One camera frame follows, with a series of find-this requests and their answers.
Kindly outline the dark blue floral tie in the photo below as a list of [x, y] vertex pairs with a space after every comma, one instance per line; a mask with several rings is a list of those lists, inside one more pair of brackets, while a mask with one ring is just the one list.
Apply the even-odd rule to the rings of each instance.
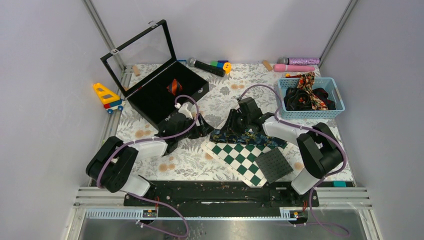
[[267, 136], [255, 132], [234, 132], [231, 130], [214, 129], [210, 133], [209, 140], [213, 143], [253, 145], [264, 147], [285, 148], [287, 142], [277, 137]]

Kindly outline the black display box glass lid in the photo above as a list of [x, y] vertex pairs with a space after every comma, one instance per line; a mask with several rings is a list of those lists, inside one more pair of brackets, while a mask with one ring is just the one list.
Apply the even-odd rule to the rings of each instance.
[[[167, 21], [147, 29], [101, 57], [101, 62], [126, 101], [154, 128], [176, 111], [176, 97], [188, 95], [198, 102], [210, 91], [207, 80], [178, 61]], [[136, 65], [140, 76], [135, 76]], [[167, 86], [177, 79], [183, 90], [177, 96]]]

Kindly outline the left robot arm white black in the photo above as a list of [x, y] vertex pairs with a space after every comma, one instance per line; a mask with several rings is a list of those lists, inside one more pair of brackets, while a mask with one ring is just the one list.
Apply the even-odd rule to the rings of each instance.
[[159, 125], [158, 133], [152, 138], [136, 141], [138, 148], [116, 136], [109, 137], [88, 163], [85, 172], [100, 188], [111, 193], [131, 193], [142, 205], [148, 206], [154, 202], [155, 192], [147, 179], [132, 173], [136, 159], [169, 155], [178, 147], [179, 141], [205, 137], [213, 130], [202, 115], [187, 117], [184, 113], [174, 113]]

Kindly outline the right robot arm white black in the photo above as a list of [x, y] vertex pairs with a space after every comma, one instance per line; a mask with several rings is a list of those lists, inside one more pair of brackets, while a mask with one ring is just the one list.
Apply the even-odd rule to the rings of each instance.
[[238, 108], [229, 111], [223, 127], [215, 130], [210, 138], [257, 146], [285, 141], [297, 146], [304, 168], [286, 193], [287, 201], [293, 206], [301, 205], [307, 199], [307, 191], [339, 164], [345, 165], [347, 160], [343, 148], [325, 123], [306, 127], [280, 120], [274, 113], [263, 113], [251, 97], [239, 100]]

